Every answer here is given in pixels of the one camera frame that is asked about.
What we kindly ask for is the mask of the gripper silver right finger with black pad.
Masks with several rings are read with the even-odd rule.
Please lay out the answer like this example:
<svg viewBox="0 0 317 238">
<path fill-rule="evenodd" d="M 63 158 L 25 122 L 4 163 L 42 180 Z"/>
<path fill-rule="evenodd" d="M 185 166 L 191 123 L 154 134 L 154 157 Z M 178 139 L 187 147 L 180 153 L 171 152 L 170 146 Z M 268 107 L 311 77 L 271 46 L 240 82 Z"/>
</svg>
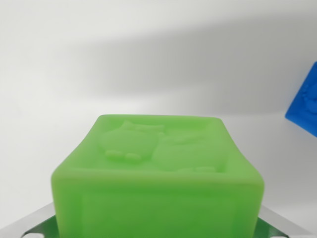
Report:
<svg viewBox="0 0 317 238">
<path fill-rule="evenodd" d="M 256 225 L 257 238 L 316 238 L 313 233 L 272 210 L 261 207 Z"/>
</svg>

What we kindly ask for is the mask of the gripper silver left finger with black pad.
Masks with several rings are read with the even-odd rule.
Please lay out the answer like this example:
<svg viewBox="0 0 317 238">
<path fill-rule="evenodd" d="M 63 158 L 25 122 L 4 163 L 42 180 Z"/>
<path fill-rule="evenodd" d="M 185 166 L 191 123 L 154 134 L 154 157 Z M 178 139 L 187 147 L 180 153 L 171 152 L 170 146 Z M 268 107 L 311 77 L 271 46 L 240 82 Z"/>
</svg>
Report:
<svg viewBox="0 0 317 238">
<path fill-rule="evenodd" d="M 0 230 L 1 238 L 21 238 L 31 228 L 55 215 L 54 204 L 50 203 L 41 209 L 19 219 Z"/>
</svg>

